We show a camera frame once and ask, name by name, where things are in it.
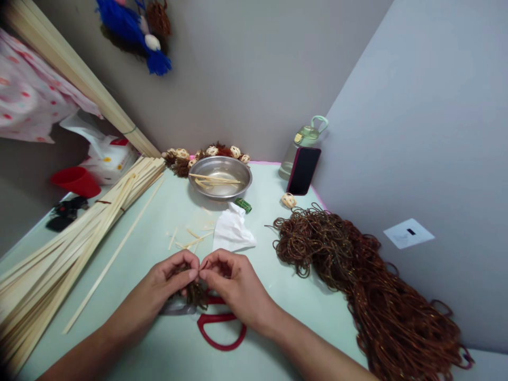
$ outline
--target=hand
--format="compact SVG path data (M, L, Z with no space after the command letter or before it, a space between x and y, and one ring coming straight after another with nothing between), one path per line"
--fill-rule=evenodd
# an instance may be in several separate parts
M186 264L191 269L178 273ZM153 266L130 292L103 329L113 340L134 345L149 331L166 300L197 278L199 258L182 250Z
M199 277L246 326L265 336L273 329L281 309L266 292L246 256L215 250L203 259Z

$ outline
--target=phone case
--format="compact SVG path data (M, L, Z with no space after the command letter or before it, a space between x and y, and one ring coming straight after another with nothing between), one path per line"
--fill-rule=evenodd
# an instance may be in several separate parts
M314 166L314 170L312 171L311 182L309 183L309 187L307 188L307 192L305 192L305 193L293 193L294 196L305 196L309 192L309 188L311 187L311 184L312 184L312 179L314 178L314 173L316 172L316 167L318 166L319 158L321 157L321 149L319 149L319 148L310 148L310 147L300 147L300 148L298 148L296 150L295 161L293 162L293 169L291 169L291 176L289 177L289 181L287 182L286 192L289 192L289 188L290 188L291 182L293 181L293 175L295 174L296 164L298 163L298 156L300 155L300 152L302 150L315 150L315 151L319 151L319 155L318 155L318 158L317 158L317 161L316 161L316 165Z

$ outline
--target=tabletop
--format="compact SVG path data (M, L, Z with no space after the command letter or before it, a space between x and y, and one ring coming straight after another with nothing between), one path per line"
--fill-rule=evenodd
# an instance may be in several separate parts
M252 211L245 217L245 225L256 237L257 245L241 250L241 253L249 257L275 302L367 367L367 359L356 342L357 330L344 295L329 291L314 272L309 278L301 279L293 267L277 258L273 241L278 234L265 225L272 225L278 217L288 218L291 215L291 211L280 202L287 181L278 177L278 167L275 165L252 163L250 167L252 185L242 197L252 205ZM174 243L168 250L170 236L176 227L175 241L187 244L195 239L187 229L204 235L208 231L202 229L214 226L222 211L228 207L226 203L210 201L193 191L187 179L178 178L169 170L164 172L159 182L163 180L95 294L70 332L63 335L62 330L151 196L153 186L126 211L103 239L23 367L20 379L32 380L40 376L73 346L99 328L155 263L180 250ZM296 200L297 206L302 208L310 207L313 202L320 204L313 189L305 196L296 196ZM41 247L52 238L52 234L41 226L34 229L0 262L0 273ZM199 243L196 255L200 260L210 253L212 242L211 235ZM198 315L157 318L148 335L123 356L107 379L300 379L278 348L252 330L247 331L245 340L234 351L222 352L212 348L201 336L197 318ZM229 344L236 340L240 328L241 324L235 320L209 324L206 331L216 342Z

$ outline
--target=stainless steel bowl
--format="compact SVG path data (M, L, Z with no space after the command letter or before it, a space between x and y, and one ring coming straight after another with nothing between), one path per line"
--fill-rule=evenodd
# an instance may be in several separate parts
M191 174L237 180L239 183L209 186L205 189L196 183L196 177ZM199 160L191 167L189 181L195 190L206 197L224 201L228 198L238 197L245 192L252 183L252 173L249 167L238 159L228 156L210 156Z

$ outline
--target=wall socket plate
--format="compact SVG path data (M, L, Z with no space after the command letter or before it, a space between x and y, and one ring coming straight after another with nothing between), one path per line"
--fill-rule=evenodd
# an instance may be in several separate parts
M383 233L399 249L430 241L435 237L415 219L409 219L386 229Z

